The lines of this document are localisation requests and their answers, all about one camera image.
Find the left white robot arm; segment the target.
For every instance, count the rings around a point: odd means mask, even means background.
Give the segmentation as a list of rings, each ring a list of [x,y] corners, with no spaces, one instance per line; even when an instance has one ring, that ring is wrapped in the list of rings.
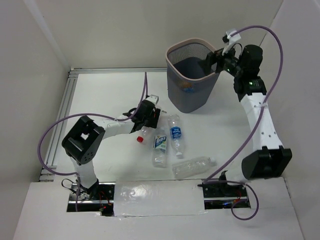
[[[64,137],[61,145],[79,175],[77,182],[86,199],[98,197],[99,180],[94,171],[93,159],[101,142],[117,135],[138,132],[143,127],[155,129],[161,112],[156,107],[158,101],[158,96],[147,96],[137,108],[123,113],[116,120],[105,118],[96,123],[90,117],[82,116]]]

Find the red label clear bottle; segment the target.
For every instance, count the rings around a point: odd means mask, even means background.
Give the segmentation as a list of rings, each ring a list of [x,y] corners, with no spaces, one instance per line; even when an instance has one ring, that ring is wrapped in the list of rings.
[[[151,127],[143,126],[138,132],[138,136],[136,138],[137,142],[140,144],[147,144],[151,138],[152,132],[153,129]]]

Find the lime label white bottle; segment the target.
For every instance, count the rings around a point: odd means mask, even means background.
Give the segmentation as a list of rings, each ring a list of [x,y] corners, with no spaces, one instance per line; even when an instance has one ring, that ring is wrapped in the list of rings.
[[[152,149],[152,165],[155,168],[167,167],[167,143],[168,137],[163,128],[158,128],[155,131]]]

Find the orange juice bottle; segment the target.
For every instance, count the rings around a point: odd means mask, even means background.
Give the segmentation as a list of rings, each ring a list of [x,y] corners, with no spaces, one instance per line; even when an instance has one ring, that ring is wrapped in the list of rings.
[[[195,92],[195,84],[190,82],[182,82],[181,90],[186,94],[193,94]]]

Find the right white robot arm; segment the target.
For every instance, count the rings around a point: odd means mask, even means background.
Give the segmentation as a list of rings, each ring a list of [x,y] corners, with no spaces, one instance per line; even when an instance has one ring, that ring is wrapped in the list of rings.
[[[220,167],[218,190],[230,196],[236,185],[258,179],[280,177],[290,160],[292,150],[281,142],[269,111],[265,83],[259,76],[263,50],[257,45],[246,45],[239,57],[234,49],[210,52],[204,68],[216,66],[216,72],[226,71],[233,76],[233,88],[242,105],[250,127],[244,145],[252,141],[252,153],[243,158],[240,166],[225,170]]]

